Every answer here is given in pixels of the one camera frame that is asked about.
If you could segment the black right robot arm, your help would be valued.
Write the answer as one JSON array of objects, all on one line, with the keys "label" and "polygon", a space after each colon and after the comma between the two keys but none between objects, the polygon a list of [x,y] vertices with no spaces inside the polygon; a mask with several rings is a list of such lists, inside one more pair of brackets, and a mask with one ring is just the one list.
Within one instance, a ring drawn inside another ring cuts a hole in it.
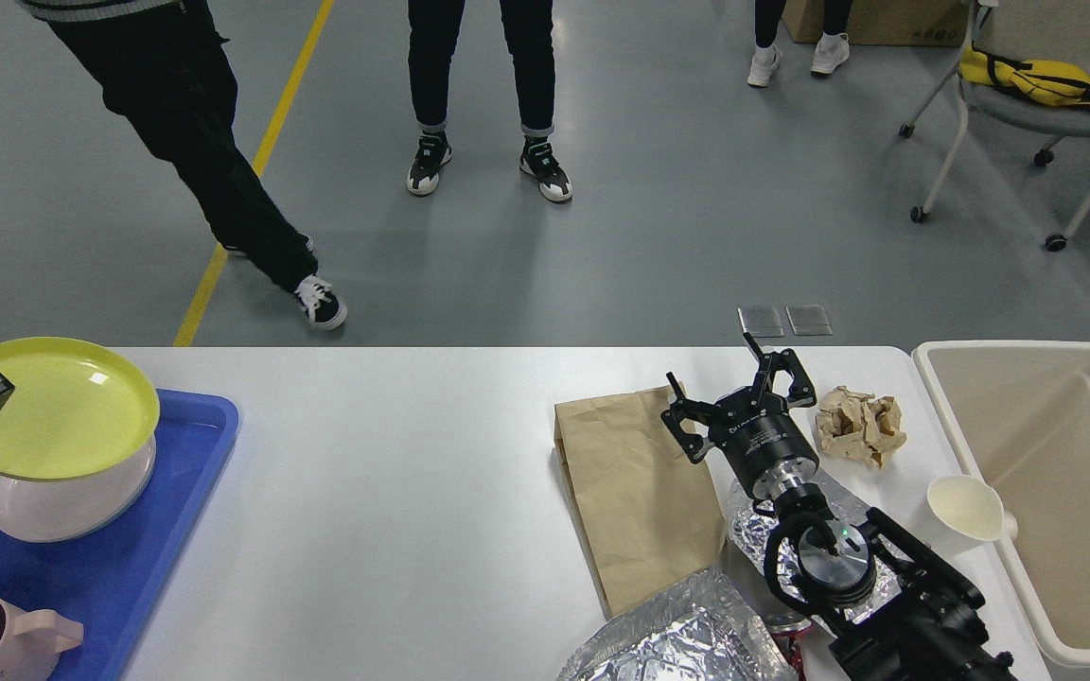
[{"label": "black right robot arm", "polygon": [[831,655],[852,680],[1012,680],[1012,654],[985,648],[985,596],[968,577],[881,509],[859,520],[834,509],[790,414],[815,405],[812,379],[794,350],[744,341],[752,384],[710,404],[669,375],[661,421],[692,463],[722,452],[753,513],[770,516],[760,560],[770,594],[829,629]]}]

